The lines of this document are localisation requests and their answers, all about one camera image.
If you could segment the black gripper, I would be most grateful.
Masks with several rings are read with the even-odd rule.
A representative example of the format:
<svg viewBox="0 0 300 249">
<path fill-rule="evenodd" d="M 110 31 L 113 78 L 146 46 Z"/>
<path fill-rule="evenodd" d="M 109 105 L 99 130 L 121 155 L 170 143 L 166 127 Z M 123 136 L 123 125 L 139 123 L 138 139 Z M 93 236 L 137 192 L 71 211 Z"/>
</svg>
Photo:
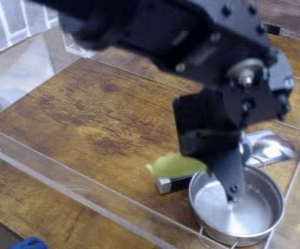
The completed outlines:
<svg viewBox="0 0 300 249">
<path fill-rule="evenodd" d="M 225 189 L 227 201 L 244 193 L 244 163 L 252 157 L 249 137 L 225 111 L 223 95 L 213 89 L 174 100 L 175 132 L 179 152 L 203 161 Z"/>
</svg>

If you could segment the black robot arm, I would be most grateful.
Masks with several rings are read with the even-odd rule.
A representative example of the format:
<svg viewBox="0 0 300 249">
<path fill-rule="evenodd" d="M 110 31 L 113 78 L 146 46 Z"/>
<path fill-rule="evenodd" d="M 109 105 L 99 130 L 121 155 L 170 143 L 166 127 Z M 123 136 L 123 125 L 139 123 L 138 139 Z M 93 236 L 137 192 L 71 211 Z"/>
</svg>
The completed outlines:
<svg viewBox="0 0 300 249">
<path fill-rule="evenodd" d="M 30 0 L 59 15 L 87 50 L 122 49 L 198 83 L 175 99 L 179 152 L 215 174 L 227 199 L 244 193 L 242 134 L 285 119 L 294 89 L 285 53 L 248 0 Z"/>
</svg>

